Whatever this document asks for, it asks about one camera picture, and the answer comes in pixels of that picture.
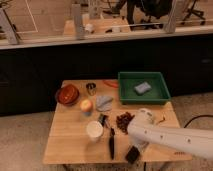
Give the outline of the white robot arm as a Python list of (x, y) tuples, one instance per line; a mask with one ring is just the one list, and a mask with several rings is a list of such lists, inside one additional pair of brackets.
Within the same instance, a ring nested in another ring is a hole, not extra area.
[(159, 126), (154, 120), (147, 108), (137, 111), (127, 126), (133, 144), (149, 142), (213, 160), (213, 131)]

